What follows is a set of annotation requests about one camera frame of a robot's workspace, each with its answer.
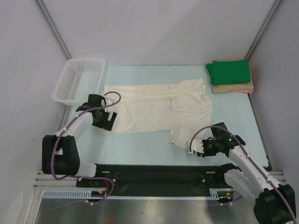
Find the cream white t shirt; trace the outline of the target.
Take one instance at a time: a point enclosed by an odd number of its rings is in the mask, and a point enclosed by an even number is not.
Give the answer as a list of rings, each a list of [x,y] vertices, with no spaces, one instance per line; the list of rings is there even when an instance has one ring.
[[[202,78],[176,84],[107,85],[104,92],[120,100],[112,133],[170,131],[170,143],[185,148],[194,134],[210,125],[213,103]]]

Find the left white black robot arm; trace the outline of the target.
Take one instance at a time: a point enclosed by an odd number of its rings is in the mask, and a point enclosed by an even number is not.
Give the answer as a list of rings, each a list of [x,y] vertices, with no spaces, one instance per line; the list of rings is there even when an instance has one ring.
[[[103,96],[90,94],[88,101],[75,110],[74,118],[60,131],[46,135],[42,140],[42,171],[51,174],[54,179],[66,177],[83,177],[92,186],[103,182],[103,174],[96,171],[97,165],[83,162],[78,153],[77,140],[91,126],[111,131],[117,117],[116,112],[107,108],[118,104],[121,95],[115,91]]]

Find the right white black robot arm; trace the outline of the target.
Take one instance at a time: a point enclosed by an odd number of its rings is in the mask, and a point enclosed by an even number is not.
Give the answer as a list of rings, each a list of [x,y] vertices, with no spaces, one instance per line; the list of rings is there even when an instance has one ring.
[[[281,184],[254,158],[244,140],[232,134],[224,123],[209,126],[212,137],[198,140],[198,130],[187,148],[201,157],[225,154],[231,164],[223,165],[224,171],[216,174],[220,187],[231,186],[253,206],[254,215],[260,224],[297,223],[295,192],[289,185]]]

